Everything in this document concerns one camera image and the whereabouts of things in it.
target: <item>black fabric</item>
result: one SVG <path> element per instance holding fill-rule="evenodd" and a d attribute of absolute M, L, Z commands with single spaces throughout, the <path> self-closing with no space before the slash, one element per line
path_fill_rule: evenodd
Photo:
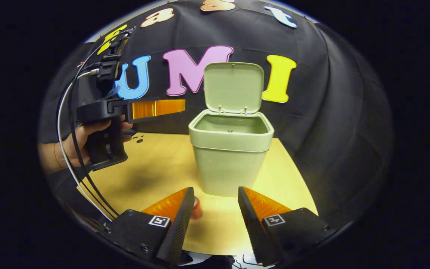
<path fill-rule="evenodd" d="M 65 177 L 62 182 L 53 189 L 55 196 L 64 201 L 72 210 L 82 214 L 85 217 L 92 218 L 103 224 L 107 218 L 95 208 L 80 192 L 77 190 L 72 176 Z"/>
<path fill-rule="evenodd" d="M 262 1 L 238 1 L 233 10 L 202 12 L 200 1 L 176 1 L 125 22 L 127 29 L 137 26 L 121 58 L 129 65 L 128 86 L 138 85 L 132 61 L 150 55 L 150 87 L 144 97 L 186 99 L 184 112 L 137 123 L 134 129 L 188 134 L 189 122 L 206 109 L 203 84 L 192 93 L 182 79 L 186 94 L 166 94 L 169 68 L 162 56 L 168 51 L 185 49 L 198 63 L 210 46 L 231 46 L 234 52 L 229 61 L 256 63 L 265 70 L 265 89 L 271 72 L 266 57 L 290 58 L 297 63 L 288 83 L 290 99 L 286 103 L 263 101 L 259 111 L 269 119 L 274 137 L 280 139 L 300 170 L 320 216 L 339 229 L 367 209 L 387 172 L 393 130 L 384 87 L 361 54 L 331 29 L 278 7 L 297 24 L 297 29 L 292 29 L 278 22 L 265 6 Z M 173 18 L 139 27 L 147 16 L 169 7 L 174 9 Z M 41 116 L 42 143 L 55 141 L 53 115 L 61 87 L 75 74 L 89 49 L 102 41 L 103 37 L 82 45 L 50 85 Z M 77 104 L 98 97 L 93 83 L 87 78 L 74 88 Z M 68 135 L 68 123 L 63 133 Z"/>
<path fill-rule="evenodd" d="M 231 269 L 232 263 L 228 256 L 211 256 L 205 261 L 197 264 L 184 265 L 187 269 Z"/>

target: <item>screw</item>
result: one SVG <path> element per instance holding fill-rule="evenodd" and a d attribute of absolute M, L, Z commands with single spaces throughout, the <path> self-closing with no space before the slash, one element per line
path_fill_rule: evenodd
<path fill-rule="evenodd" d="M 141 249 L 142 249 L 142 251 L 143 251 L 143 252 L 145 252 L 145 253 L 148 253 L 148 252 L 149 252 L 149 250 L 150 250 L 150 247 L 148 247 L 148 245 L 147 245 L 147 244 L 144 244 L 144 243 L 140 244 L 140 248 L 141 248 Z"/>

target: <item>letter m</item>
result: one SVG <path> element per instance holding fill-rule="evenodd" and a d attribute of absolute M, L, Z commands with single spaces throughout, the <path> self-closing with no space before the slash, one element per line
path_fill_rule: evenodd
<path fill-rule="evenodd" d="M 184 78 L 190 91 L 198 92 L 203 81 L 203 70 L 209 63 L 228 62 L 229 56 L 233 53 L 233 48 L 229 46 L 209 47 L 200 62 L 196 64 L 184 49 L 169 51 L 163 58 L 169 63 L 170 87 L 167 95 L 178 96 L 187 92 L 182 86 L 181 78 Z"/>

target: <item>hand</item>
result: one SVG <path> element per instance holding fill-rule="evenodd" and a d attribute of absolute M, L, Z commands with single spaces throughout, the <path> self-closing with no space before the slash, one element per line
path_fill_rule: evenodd
<path fill-rule="evenodd" d="M 89 152 L 85 144 L 87 143 L 87 137 L 94 132 L 102 131 L 109 127 L 110 120 L 97 122 L 93 124 L 82 124 L 75 128 L 75 136 L 77 139 L 77 145 L 81 152 L 82 161 L 85 165 L 90 162 Z M 133 127 L 133 124 L 127 122 L 122 122 L 122 130 L 128 130 Z M 130 141 L 131 136 L 122 136 L 124 142 Z M 64 141 L 62 141 L 63 148 L 66 152 L 67 157 L 71 161 L 74 167 L 80 167 L 79 159 L 75 152 L 74 142 L 72 139 L 72 134 L 70 134 Z M 50 144 L 39 144 L 39 157 L 41 160 L 41 165 L 44 172 L 50 174 L 57 172 L 59 170 L 67 168 L 67 164 L 64 160 L 64 156 L 61 151 L 61 146 L 59 143 Z"/>
<path fill-rule="evenodd" d="M 121 116 L 121 120 L 125 120 L 125 115 Z M 110 120 L 108 121 L 100 121 L 93 124 L 84 124 L 81 126 L 78 126 L 75 128 L 75 136 L 77 139 L 77 145 L 79 146 L 79 150 L 81 151 L 82 160 L 84 161 L 84 165 L 87 165 L 90 162 L 90 156 L 89 152 L 87 151 L 87 147 L 85 146 L 87 142 L 87 137 L 94 132 L 102 131 L 109 127 Z M 122 122 L 122 130 L 128 130 L 133 127 L 133 124 L 129 124 L 127 122 Z M 122 136 L 122 139 L 125 142 L 128 142 L 132 139 L 131 136 Z M 72 133 L 67 137 L 66 140 L 63 141 L 63 147 L 66 151 L 67 157 L 71 161 L 72 165 L 74 167 L 80 167 L 81 164 L 79 162 L 79 159 L 77 158 L 77 153 L 75 152 L 74 142 L 72 139 Z M 58 158 L 58 162 L 60 165 L 65 165 L 64 157 L 61 153 L 60 158 Z"/>

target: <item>small red cup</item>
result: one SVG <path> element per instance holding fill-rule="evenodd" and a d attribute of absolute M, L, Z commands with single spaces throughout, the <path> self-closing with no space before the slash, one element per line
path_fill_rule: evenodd
<path fill-rule="evenodd" d="M 195 197 L 195 202 L 193 203 L 193 210 L 191 212 L 190 219 L 196 220 L 203 215 L 202 208 L 200 207 L 200 201 Z"/>

